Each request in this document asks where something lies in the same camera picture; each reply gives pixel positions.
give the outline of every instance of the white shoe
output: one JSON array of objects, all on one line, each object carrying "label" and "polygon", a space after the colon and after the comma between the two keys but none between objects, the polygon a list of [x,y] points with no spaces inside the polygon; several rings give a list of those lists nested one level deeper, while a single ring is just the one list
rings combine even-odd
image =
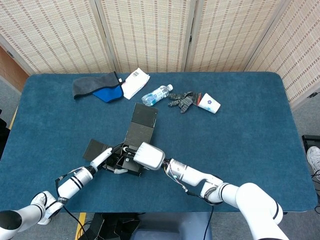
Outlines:
[{"label": "white shoe", "polygon": [[320,148],[316,146],[312,146],[308,149],[306,152],[306,159],[308,160],[308,163],[313,169],[313,172],[316,173],[316,179],[320,181]]}]

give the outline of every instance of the blue tablecloth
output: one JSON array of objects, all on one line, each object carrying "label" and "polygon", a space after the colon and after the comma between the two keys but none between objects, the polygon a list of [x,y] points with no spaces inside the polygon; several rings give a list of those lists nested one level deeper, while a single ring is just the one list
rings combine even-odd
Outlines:
[{"label": "blue tablecloth", "polygon": [[[168,84],[174,93],[208,93],[221,107],[216,114],[196,106],[180,114],[180,109],[168,107],[168,99],[161,100],[155,105],[159,111],[151,144],[167,157],[225,182],[256,183],[284,211],[306,211],[316,205],[305,154],[277,74],[150,73],[148,84],[131,100],[105,103],[93,95],[74,100],[73,80],[90,75],[39,74],[27,80],[0,162],[1,210],[24,207],[40,191],[55,195],[57,177],[89,164],[82,156],[90,139],[108,145],[122,142],[135,103]],[[189,188],[196,193],[200,189]],[[71,212],[210,210],[162,170],[146,170],[141,177],[101,171],[67,207]],[[237,211],[225,203],[215,210]]]}]

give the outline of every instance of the white paper cup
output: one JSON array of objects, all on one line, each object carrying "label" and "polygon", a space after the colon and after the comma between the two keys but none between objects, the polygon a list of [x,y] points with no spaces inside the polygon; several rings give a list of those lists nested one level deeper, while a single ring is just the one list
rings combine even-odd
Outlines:
[{"label": "white paper cup", "polygon": [[216,113],[220,108],[220,103],[214,100],[208,93],[206,93],[201,99],[198,107],[205,109],[211,113]]}]

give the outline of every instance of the glove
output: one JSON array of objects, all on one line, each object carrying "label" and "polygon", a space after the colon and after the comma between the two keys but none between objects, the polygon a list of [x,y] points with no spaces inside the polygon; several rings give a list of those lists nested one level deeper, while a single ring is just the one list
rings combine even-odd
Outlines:
[{"label": "glove", "polygon": [[188,91],[185,93],[175,94],[170,93],[168,97],[174,101],[168,104],[169,107],[179,106],[181,108],[180,113],[184,114],[191,104],[198,106],[201,100],[201,93],[194,93],[192,91]]}]

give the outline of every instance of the plastic bottle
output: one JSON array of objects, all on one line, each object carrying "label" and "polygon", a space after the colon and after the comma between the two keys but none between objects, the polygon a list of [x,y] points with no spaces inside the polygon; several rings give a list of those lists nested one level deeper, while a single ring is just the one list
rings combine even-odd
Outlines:
[{"label": "plastic bottle", "polygon": [[172,89],[174,89],[174,87],[171,84],[169,84],[168,86],[160,86],[153,92],[144,95],[141,98],[142,102],[146,106],[153,106],[154,104],[156,104],[156,102],[159,102],[161,99],[167,97]]}]

